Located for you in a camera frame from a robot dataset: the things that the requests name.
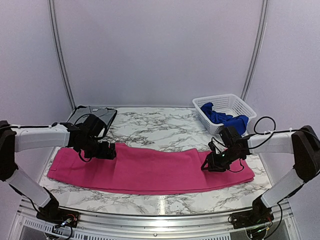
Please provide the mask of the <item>pink trousers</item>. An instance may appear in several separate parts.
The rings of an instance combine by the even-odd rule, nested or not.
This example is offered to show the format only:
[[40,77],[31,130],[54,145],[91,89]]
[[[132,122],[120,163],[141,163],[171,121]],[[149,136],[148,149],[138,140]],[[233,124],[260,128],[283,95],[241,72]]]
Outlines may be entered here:
[[83,162],[71,148],[61,148],[47,177],[91,190],[133,195],[201,193],[232,187],[254,180],[245,161],[232,163],[225,172],[202,171],[207,151],[195,148],[163,152],[117,143],[116,158],[93,158]]

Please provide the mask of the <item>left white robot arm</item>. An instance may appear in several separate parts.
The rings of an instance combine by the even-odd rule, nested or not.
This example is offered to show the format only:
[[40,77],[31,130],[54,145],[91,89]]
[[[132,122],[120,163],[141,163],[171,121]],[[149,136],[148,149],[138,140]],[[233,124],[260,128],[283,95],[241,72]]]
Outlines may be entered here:
[[78,123],[61,122],[52,125],[11,125],[0,122],[0,180],[16,193],[38,205],[37,217],[60,222],[68,213],[59,207],[58,200],[44,187],[32,180],[15,162],[15,154],[30,149],[48,147],[72,148],[87,163],[93,158],[113,160],[116,146],[104,141],[109,125],[98,116],[87,113]]

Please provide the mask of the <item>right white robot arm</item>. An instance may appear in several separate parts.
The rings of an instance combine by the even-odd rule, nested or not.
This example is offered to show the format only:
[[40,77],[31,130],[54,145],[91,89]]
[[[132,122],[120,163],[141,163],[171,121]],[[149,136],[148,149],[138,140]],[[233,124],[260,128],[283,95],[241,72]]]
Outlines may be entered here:
[[302,186],[320,174],[320,140],[313,128],[305,125],[300,129],[272,130],[241,136],[235,127],[224,127],[219,133],[226,148],[216,152],[215,145],[208,145],[211,152],[206,156],[201,170],[223,173],[231,169],[237,160],[261,153],[287,153],[294,157],[292,169],[252,203],[247,219],[252,224],[263,220],[271,208],[285,198],[293,196]]

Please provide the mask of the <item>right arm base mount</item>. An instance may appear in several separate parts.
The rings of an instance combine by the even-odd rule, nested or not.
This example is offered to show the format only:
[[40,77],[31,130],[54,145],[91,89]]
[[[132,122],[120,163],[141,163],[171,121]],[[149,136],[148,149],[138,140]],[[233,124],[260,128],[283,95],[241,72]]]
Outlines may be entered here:
[[234,229],[253,227],[273,220],[272,209],[265,206],[253,206],[251,210],[234,212],[228,218]]

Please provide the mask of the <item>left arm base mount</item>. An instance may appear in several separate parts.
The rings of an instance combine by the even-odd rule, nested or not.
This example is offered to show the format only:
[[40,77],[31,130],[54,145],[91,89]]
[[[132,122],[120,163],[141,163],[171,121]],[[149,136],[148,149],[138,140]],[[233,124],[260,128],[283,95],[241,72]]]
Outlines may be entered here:
[[36,217],[40,220],[53,223],[59,227],[72,227],[78,225],[80,213],[69,209],[60,208],[59,206],[39,207]]

